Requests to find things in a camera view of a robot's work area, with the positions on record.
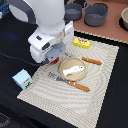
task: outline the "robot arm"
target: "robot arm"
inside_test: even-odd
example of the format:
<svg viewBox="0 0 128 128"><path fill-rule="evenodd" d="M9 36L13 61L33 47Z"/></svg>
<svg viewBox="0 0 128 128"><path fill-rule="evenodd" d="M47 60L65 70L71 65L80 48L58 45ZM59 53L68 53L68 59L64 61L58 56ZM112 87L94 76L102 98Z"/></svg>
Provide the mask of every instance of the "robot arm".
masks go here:
<svg viewBox="0 0 128 128"><path fill-rule="evenodd" d="M37 24L28 38L32 58L41 63L55 60L66 50L74 37L73 22L65 26L64 0L7 0L12 14L23 22Z"/></svg>

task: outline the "placemat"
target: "placemat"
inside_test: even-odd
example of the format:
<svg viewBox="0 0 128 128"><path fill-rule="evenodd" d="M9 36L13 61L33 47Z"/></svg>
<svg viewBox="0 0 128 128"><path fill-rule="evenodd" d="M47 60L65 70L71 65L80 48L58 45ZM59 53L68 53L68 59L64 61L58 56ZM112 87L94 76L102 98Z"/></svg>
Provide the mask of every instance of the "placemat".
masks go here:
<svg viewBox="0 0 128 128"><path fill-rule="evenodd" d="M33 76L34 83L21 91L17 98L78 128L95 128L119 47L89 40L90 48L84 49L72 44L74 38L66 44L66 53L102 62L102 65L85 62L87 75L77 81L90 91L85 92L48 77L49 72L61 76L59 65L67 58L63 54L57 64L39 67Z"/></svg>

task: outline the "wooden fork handle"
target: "wooden fork handle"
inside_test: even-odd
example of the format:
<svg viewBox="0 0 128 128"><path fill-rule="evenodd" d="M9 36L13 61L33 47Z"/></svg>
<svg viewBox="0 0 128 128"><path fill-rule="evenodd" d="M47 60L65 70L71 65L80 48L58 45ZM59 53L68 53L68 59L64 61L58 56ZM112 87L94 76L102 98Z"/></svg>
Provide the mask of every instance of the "wooden fork handle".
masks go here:
<svg viewBox="0 0 128 128"><path fill-rule="evenodd" d="M74 87L76 87L78 89L81 89L83 91L86 91L86 92L90 91L88 87L85 87L85 86L83 86L81 84L77 84L77 83L72 82L72 81L68 81L68 84L71 85L71 86L74 86Z"/></svg>
<svg viewBox="0 0 128 128"><path fill-rule="evenodd" d="M86 62L89 62L89 63L97 64L97 65L101 65L102 64L100 61L88 59L88 58L85 58L85 57L82 57L82 60L84 60Z"/></svg>

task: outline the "knife blade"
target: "knife blade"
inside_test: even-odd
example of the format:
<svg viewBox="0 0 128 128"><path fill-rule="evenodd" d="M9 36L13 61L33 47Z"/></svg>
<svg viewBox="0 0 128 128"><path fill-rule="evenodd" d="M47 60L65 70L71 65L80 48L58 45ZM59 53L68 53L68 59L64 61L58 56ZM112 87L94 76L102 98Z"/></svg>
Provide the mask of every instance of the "knife blade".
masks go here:
<svg viewBox="0 0 128 128"><path fill-rule="evenodd" d="M89 62L89 63L93 63L93 64L97 64L97 65L101 65L102 62L100 61L97 61L97 60L93 60L93 59L89 59L89 58L85 58L85 57L79 57L79 56L76 56L76 55L71 55L69 53L64 53L66 56L69 56L69 57L77 57L77 58L80 58L82 59L83 61L86 61L86 62Z"/></svg>
<svg viewBox="0 0 128 128"><path fill-rule="evenodd" d="M54 73L52 73L52 72L49 72L48 76L49 76L50 78L56 80L56 81L63 81L63 82L65 82L65 83L67 83L67 84L69 84L69 85L71 85L71 86L74 86L74 87L76 87L76 88L78 88L78 89L81 89L81 90L83 90L83 91L86 91L86 92L90 91L88 87L85 87L85 86L83 86L83 85L81 85L81 84L75 83L75 82L70 81L70 80L62 79L61 77L57 76L56 74L54 74Z"/></svg>

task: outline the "bowl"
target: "bowl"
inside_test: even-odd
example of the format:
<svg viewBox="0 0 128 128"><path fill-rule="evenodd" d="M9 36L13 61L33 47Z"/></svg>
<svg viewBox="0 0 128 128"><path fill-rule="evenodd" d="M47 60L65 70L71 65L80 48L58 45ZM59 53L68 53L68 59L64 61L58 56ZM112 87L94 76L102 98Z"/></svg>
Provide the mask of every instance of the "bowl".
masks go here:
<svg viewBox="0 0 128 128"><path fill-rule="evenodd" d="M128 7L122 11L121 17L123 19L124 27L128 30Z"/></svg>

